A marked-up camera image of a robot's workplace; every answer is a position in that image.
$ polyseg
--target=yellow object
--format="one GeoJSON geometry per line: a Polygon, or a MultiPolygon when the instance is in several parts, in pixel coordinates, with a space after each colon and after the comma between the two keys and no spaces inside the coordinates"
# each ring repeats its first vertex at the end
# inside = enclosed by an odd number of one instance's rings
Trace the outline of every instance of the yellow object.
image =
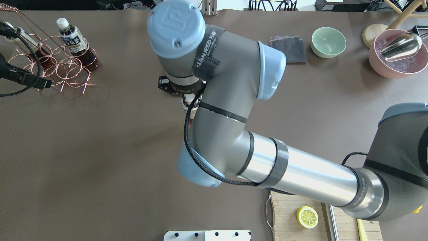
{"type": "Polygon", "coordinates": [[[360,236],[360,241],[368,241],[366,230],[363,226],[363,221],[361,219],[357,219],[357,225],[358,225],[358,235],[360,236]]]}
{"type": "Polygon", "coordinates": [[[413,213],[417,214],[417,213],[419,213],[419,210],[421,210],[421,209],[422,209],[422,205],[418,209],[416,209],[415,211],[413,211],[413,213]]]}
{"type": "Polygon", "coordinates": [[[318,214],[315,209],[303,206],[297,211],[297,220],[303,227],[312,229],[318,224],[318,214]]]}

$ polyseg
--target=pink bowl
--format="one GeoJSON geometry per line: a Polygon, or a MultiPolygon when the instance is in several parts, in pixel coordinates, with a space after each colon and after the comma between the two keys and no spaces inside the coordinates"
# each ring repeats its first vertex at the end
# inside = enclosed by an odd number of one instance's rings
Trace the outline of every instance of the pink bowl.
{"type": "Polygon", "coordinates": [[[381,76],[387,78],[404,78],[423,71],[428,66],[428,50],[425,44],[422,43],[421,49],[415,55],[416,63],[420,66],[416,71],[410,73],[400,72],[387,66],[376,53],[376,49],[382,47],[378,42],[379,39],[385,39],[387,42],[393,41],[398,36],[408,33],[399,29],[389,29],[381,32],[374,40],[370,47],[369,62],[372,68],[381,76]]]}

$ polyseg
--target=metal ice scoop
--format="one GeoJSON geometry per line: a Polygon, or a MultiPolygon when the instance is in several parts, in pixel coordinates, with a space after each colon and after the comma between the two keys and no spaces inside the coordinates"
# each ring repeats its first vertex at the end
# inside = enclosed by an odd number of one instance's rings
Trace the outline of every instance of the metal ice scoop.
{"type": "Polygon", "coordinates": [[[387,62],[393,62],[414,56],[421,46],[422,39],[419,35],[405,33],[381,49],[380,54],[387,62]]]}

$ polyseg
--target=black tape band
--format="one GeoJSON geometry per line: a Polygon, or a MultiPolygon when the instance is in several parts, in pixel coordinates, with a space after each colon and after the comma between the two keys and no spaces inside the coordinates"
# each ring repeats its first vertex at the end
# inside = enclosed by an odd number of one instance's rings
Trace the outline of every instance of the black tape band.
{"type": "Polygon", "coordinates": [[[202,107],[202,108],[205,108],[205,109],[207,109],[207,110],[210,110],[210,111],[212,111],[212,112],[215,112],[215,113],[217,113],[217,114],[222,114],[222,115],[224,115],[224,116],[230,117],[230,118],[235,119],[235,120],[237,120],[237,121],[240,121],[240,122],[242,122],[242,123],[247,122],[247,119],[246,119],[246,118],[244,118],[244,117],[242,117],[242,116],[240,116],[240,115],[237,115],[237,114],[235,114],[235,113],[232,113],[232,112],[230,112],[230,111],[220,109],[220,108],[215,107],[215,106],[213,106],[213,105],[210,105],[210,104],[207,104],[207,103],[201,102],[201,103],[199,103],[199,106],[200,106],[200,107],[202,107]]]}
{"type": "Polygon", "coordinates": [[[377,175],[377,177],[379,178],[380,182],[382,183],[383,186],[383,201],[382,204],[380,205],[380,208],[378,211],[376,211],[373,215],[371,215],[368,218],[365,218],[365,220],[372,220],[375,219],[377,217],[379,217],[383,211],[385,211],[386,207],[388,206],[388,201],[389,201],[389,188],[388,185],[386,184],[385,180],[382,178],[381,175],[379,175],[376,172],[373,172],[377,175]]]}
{"type": "Polygon", "coordinates": [[[202,80],[198,80],[197,82],[191,85],[179,85],[179,84],[175,84],[172,81],[170,81],[169,84],[174,89],[174,91],[178,94],[190,94],[190,93],[196,94],[203,86],[202,80]]]}
{"type": "Polygon", "coordinates": [[[267,178],[256,185],[256,187],[259,188],[269,188],[273,185],[277,184],[282,177],[284,176],[284,173],[288,166],[288,148],[287,145],[278,139],[275,138],[269,138],[271,139],[276,146],[276,159],[275,164],[273,165],[273,168],[267,178]]]}
{"type": "Polygon", "coordinates": [[[422,134],[418,145],[419,165],[421,166],[425,175],[428,175],[427,149],[428,149],[428,127],[425,129],[424,133],[422,134]]]}
{"type": "Polygon", "coordinates": [[[215,25],[208,25],[205,30],[204,38],[196,51],[193,61],[192,73],[197,78],[208,81],[214,74],[219,61],[212,58],[214,50],[225,29],[215,25]]]}
{"type": "Polygon", "coordinates": [[[378,163],[378,162],[375,162],[372,160],[368,160],[368,159],[364,163],[364,166],[376,169],[376,170],[381,171],[381,172],[385,172],[385,173],[390,174],[392,176],[401,178],[405,181],[408,181],[410,183],[413,183],[415,185],[418,185],[420,187],[428,189],[428,180],[426,180],[425,178],[413,175],[411,173],[402,171],[400,169],[397,169],[397,168],[394,168],[394,167],[391,167],[391,166],[388,166],[388,165],[385,165],[382,163],[378,163]]]}
{"type": "Polygon", "coordinates": [[[250,163],[250,160],[251,160],[253,153],[254,153],[254,135],[249,131],[247,131],[247,132],[250,135],[250,150],[248,151],[247,160],[245,160],[244,166],[236,174],[237,176],[241,175],[245,171],[245,169],[247,169],[248,164],[250,163]]]}
{"type": "Polygon", "coordinates": [[[335,206],[335,207],[338,207],[338,208],[342,208],[342,207],[344,207],[344,206],[348,206],[348,205],[350,205],[351,203],[353,203],[353,202],[355,202],[355,201],[357,200],[357,197],[358,197],[358,196],[360,196],[360,178],[358,177],[357,172],[356,172],[352,167],[350,167],[350,166],[345,166],[345,167],[349,168],[349,169],[354,173],[355,178],[357,179],[357,193],[355,194],[355,196],[354,196],[354,198],[352,199],[352,201],[350,201],[348,204],[345,204],[345,205],[343,205],[343,206],[335,206]]]}

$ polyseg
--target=dark gray cloth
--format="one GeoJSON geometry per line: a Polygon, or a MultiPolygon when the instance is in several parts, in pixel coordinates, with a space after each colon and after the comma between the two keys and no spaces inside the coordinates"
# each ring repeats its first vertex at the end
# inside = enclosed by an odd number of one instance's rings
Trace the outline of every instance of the dark gray cloth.
{"type": "Polygon", "coordinates": [[[308,58],[303,48],[303,40],[299,36],[295,37],[273,37],[269,41],[272,48],[275,48],[285,54],[287,63],[306,62],[308,58]]]}

